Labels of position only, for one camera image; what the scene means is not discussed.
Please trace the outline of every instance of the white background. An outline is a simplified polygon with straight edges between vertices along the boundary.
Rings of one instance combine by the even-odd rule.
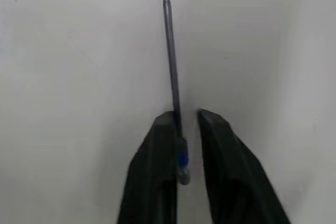
[[[335,0],[172,0],[192,183],[196,110],[228,120],[293,223],[333,223]],[[129,161],[170,110],[162,0],[0,0],[0,222],[114,223]]]

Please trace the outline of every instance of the metal rod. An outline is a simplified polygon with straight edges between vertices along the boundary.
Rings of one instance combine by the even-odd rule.
[[[180,94],[179,85],[177,79],[177,68],[176,68],[176,55],[175,55],[175,43],[174,43],[174,33],[173,33],[173,21],[172,21],[172,6],[170,0],[163,0],[163,11],[164,11],[164,23],[166,28],[166,40],[169,58],[169,69],[170,69],[170,80],[172,85],[173,94],[173,107],[174,116],[176,120],[177,132],[179,136],[182,136],[182,123],[181,123],[181,109],[180,109]]]

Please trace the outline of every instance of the white wall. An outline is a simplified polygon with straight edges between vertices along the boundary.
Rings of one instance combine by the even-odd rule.
[[[333,0],[172,0],[193,180],[180,223],[210,223],[195,110],[230,121],[293,223],[330,223]],[[0,0],[0,221],[111,223],[127,166],[171,109],[162,0]]]

